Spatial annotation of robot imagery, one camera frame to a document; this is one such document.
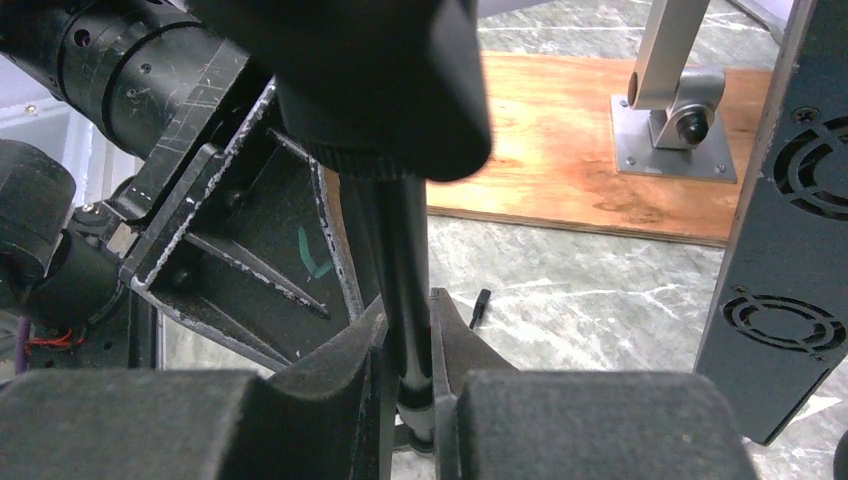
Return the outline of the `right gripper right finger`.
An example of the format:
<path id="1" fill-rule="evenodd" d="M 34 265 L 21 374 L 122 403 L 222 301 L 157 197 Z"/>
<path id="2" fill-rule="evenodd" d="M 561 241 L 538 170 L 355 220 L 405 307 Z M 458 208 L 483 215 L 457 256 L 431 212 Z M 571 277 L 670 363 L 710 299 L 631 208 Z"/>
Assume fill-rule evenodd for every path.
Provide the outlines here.
<path id="1" fill-rule="evenodd" d="M 440 479 L 753 479 L 729 407 L 669 371 L 521 371 L 430 295 Z"/>

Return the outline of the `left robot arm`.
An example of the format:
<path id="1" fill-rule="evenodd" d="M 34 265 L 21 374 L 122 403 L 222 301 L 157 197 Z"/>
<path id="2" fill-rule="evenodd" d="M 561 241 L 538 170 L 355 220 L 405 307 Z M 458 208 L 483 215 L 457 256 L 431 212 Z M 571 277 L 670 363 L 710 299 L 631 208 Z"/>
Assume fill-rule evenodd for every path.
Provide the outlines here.
<path id="1" fill-rule="evenodd" d="M 140 169 L 75 206 L 1 143 L 1 305 L 31 369 L 154 366 L 163 314 L 279 370 L 376 298 L 355 195 L 294 140 L 272 76 L 167 1 L 5 1 L 1 52 Z"/>

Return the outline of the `black tripod shock-mount stand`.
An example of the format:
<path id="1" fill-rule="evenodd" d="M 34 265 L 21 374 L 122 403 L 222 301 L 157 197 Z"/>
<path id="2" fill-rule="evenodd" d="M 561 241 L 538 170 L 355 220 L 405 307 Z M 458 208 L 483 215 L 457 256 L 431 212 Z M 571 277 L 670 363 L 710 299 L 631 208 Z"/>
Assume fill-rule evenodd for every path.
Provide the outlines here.
<path id="1" fill-rule="evenodd" d="M 427 181 L 478 172 L 492 150 L 474 1 L 191 1 L 270 69 L 288 132 L 348 178 L 367 214 L 397 355 L 397 406 L 434 435 Z"/>

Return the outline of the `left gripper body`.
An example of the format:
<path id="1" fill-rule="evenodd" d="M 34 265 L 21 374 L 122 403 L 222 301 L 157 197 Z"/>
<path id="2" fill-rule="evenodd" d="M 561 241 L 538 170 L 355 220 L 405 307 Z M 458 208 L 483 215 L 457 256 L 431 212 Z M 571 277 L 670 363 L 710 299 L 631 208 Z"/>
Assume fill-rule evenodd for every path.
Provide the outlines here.
<path id="1" fill-rule="evenodd" d="M 222 233 L 249 247 L 244 235 L 266 221 L 251 190 L 278 149 L 267 125 L 277 113 L 275 80 L 270 80 L 229 142 L 201 146 L 164 204 L 126 258 L 120 277 L 180 326 L 264 367 L 281 370 L 295 352 L 273 335 L 290 318 L 236 322 L 181 293 L 193 274 L 178 265 L 178 244 L 188 232 Z"/>

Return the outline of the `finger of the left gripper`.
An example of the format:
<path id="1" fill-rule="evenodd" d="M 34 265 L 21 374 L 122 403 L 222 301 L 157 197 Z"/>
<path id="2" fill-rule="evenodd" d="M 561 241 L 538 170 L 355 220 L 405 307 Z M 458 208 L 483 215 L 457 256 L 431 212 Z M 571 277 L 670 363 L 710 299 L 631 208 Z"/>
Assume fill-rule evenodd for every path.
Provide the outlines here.
<path id="1" fill-rule="evenodd" d="M 350 323 L 363 314 L 365 306 L 344 224 L 341 184 L 337 173 L 315 159 L 309 160 L 311 183 L 321 229 L 332 269 L 339 281 Z"/>
<path id="2" fill-rule="evenodd" d="M 188 232 L 178 265 L 193 279 L 179 291 L 236 322 L 305 317 L 328 321 L 327 304 L 261 255 L 222 233 Z"/>

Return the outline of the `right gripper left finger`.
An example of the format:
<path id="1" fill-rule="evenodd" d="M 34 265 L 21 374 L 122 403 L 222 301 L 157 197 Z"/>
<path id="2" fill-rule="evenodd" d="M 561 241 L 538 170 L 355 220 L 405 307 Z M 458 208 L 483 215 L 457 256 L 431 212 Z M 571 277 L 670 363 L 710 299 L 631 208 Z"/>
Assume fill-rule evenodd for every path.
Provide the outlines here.
<path id="1" fill-rule="evenodd" d="M 385 479 L 387 322 L 366 313 L 288 369 L 43 370 L 1 392 L 5 479 Z"/>

